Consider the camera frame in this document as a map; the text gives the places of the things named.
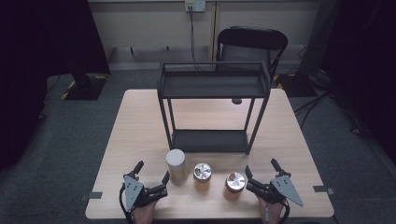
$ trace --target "upper shelf tray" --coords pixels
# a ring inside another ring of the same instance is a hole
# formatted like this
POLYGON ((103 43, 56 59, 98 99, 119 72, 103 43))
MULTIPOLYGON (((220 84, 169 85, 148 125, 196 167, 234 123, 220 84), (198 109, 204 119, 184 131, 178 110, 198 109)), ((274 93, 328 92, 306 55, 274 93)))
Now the upper shelf tray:
POLYGON ((162 67, 158 91, 163 99, 265 98, 269 94, 268 71, 262 62, 163 63, 162 67), (213 68, 211 71, 169 71, 166 68, 169 64, 212 65, 213 68))

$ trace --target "robotic arm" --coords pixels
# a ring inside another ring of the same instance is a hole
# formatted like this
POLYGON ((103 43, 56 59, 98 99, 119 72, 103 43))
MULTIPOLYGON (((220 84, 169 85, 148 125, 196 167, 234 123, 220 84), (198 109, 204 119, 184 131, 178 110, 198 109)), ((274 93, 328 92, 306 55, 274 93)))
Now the robotic arm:
POLYGON ((144 207, 168 195, 166 184, 169 181, 169 172, 166 172, 161 185, 152 189, 145 188, 136 177, 143 165, 144 163, 140 161, 129 174, 123 176, 125 182, 122 184, 120 189, 120 206, 129 223, 132 223, 131 213, 136 207, 144 207), (124 207, 121 199, 124 191, 126 208, 124 207))
POLYGON ((283 223, 288 218, 290 212, 287 199, 292 200, 294 203, 297 203, 300 206, 303 206, 304 204, 298 195, 297 190, 291 183, 291 173, 287 173, 281 169, 275 159, 272 159, 271 163, 278 172, 278 175, 277 178, 272 179, 269 184, 263 184, 253 179, 253 174, 247 165, 245 169, 245 173, 247 175, 247 190, 253 192, 268 203, 282 203, 285 205, 285 215, 279 222, 283 223))

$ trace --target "black metal shelf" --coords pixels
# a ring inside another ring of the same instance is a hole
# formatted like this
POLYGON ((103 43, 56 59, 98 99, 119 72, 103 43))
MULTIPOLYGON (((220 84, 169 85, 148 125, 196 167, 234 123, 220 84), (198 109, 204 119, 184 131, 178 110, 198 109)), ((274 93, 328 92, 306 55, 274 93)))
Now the black metal shelf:
POLYGON ((158 99, 163 115, 169 148, 185 152, 245 152, 250 153, 254 138, 262 120, 262 114, 270 95, 270 78, 263 62, 217 62, 217 63, 162 63, 158 81, 158 99), (201 68, 212 65, 215 69, 169 70, 166 65, 189 65, 201 68), (222 67, 233 66, 224 70, 222 67), (172 99, 233 99, 249 98, 250 106, 244 129, 241 130, 180 130, 175 125, 172 99), (256 98, 262 98, 262 106, 253 133, 248 140, 247 129, 256 98), (164 100, 167 101, 168 123, 164 100))

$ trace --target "black chair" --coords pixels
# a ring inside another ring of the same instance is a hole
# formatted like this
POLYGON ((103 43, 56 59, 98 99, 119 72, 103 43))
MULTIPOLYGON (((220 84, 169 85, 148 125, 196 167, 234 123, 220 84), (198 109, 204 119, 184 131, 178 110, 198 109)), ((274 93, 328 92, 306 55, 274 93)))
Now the black chair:
MULTIPOLYGON (((216 61, 264 61, 273 81, 279 58, 288 42, 288 38, 277 30, 233 26, 222 30, 218 35, 216 61), (273 51, 276 56, 272 61, 273 51)), ((240 66, 218 69, 232 68, 248 69, 240 66)))

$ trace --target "metal canister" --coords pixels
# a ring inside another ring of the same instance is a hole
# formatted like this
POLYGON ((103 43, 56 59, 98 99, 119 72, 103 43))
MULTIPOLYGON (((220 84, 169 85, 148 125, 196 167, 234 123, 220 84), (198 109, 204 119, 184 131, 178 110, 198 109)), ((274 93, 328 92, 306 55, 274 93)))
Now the metal canister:
POLYGON ((245 178, 236 172, 230 173, 225 179, 223 196, 227 201, 235 202, 244 189, 245 178))
POLYGON ((166 154, 170 179, 174 185, 184 184, 189 176, 185 160, 186 156, 180 149, 172 149, 166 154))
POLYGON ((210 189, 210 177, 212 169, 206 163, 199 163, 194 168, 194 186, 199 191, 210 189))

